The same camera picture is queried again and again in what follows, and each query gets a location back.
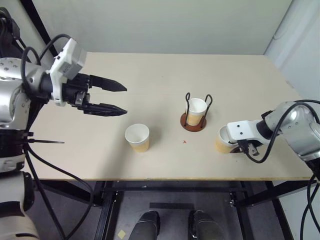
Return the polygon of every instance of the black metal frame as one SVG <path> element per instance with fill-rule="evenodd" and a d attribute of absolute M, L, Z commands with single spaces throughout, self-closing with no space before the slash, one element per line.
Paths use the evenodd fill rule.
<path fill-rule="evenodd" d="M 82 203 L 88 203 L 89 192 L 67 181 L 41 180 L 44 188 L 48 191 L 63 195 Z M 251 229 L 248 207 L 272 201 L 275 213 L 278 217 L 284 239 L 293 240 L 286 216 L 278 197 L 302 190 L 308 181 L 286 181 L 273 186 L 266 181 L 266 190 L 253 194 L 250 182 L 239 182 L 240 187 L 115 187 L 113 181 L 97 181 L 94 188 L 94 206 L 101 207 L 101 214 L 94 240 L 113 239 L 121 201 L 124 192 L 197 192 L 197 193 L 229 193 L 231 204 L 236 207 L 238 220 L 244 240 L 254 240 Z"/>

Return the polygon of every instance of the wall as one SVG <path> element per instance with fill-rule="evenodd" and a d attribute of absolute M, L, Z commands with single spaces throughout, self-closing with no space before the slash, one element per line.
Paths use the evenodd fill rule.
<path fill-rule="evenodd" d="M 301 97 L 320 100 L 320 0 L 294 0 L 265 54 Z M 306 190 L 302 190 L 280 198 L 295 240 L 300 238 L 306 196 Z M 320 221 L 320 192 L 313 200 L 313 210 Z M 309 213 L 304 239 L 319 240 Z"/>
<path fill-rule="evenodd" d="M 33 2 L 51 37 L 89 52 L 263 54 L 291 0 Z"/>
<path fill-rule="evenodd" d="M 20 28 L 20 37 L 26 46 L 33 47 L 37 53 L 40 54 L 42 49 L 46 46 L 37 29 L 30 20 L 28 14 L 25 12 L 22 4 L 19 0 L 2 0 L 1 7 L 5 7 L 11 17 L 15 20 Z M 34 60 L 32 53 L 29 54 L 31 60 Z M 47 53 L 41 61 L 47 66 L 51 66 L 53 63 L 53 57 L 50 53 Z"/>

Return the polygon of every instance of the floor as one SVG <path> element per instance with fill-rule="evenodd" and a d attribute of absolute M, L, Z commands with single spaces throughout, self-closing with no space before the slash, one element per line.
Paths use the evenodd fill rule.
<path fill-rule="evenodd" d="M 136 181 L 115 182 L 118 187 L 234 187 L 234 182 L 223 181 Z M 253 182 L 254 192 L 265 189 L 263 182 Z M 48 198 L 61 225 L 68 233 L 77 224 L 86 205 L 75 200 L 48 192 Z M 196 192 L 125 192 L 118 216 L 114 240 L 128 240 L 130 232 L 140 216 L 149 211 L 149 203 L 184 203 L 192 204 L 194 209 L 210 214 L 220 225 L 226 240 L 241 240 L 242 233 L 235 208 L 229 204 L 228 193 L 196 193 Z M 190 209 L 153 209 L 159 212 L 161 220 L 158 240 L 183 240 L 187 238 L 187 223 Z M 93 207 L 80 229 L 71 240 L 92 240 L 95 237 L 101 209 Z M 48 214 L 39 192 L 35 192 L 35 203 L 27 214 L 33 220 L 40 239 L 58 240 L 58 232 Z M 248 208 L 250 224 L 254 238 L 257 240 L 283 240 L 284 237 L 271 202 Z"/>

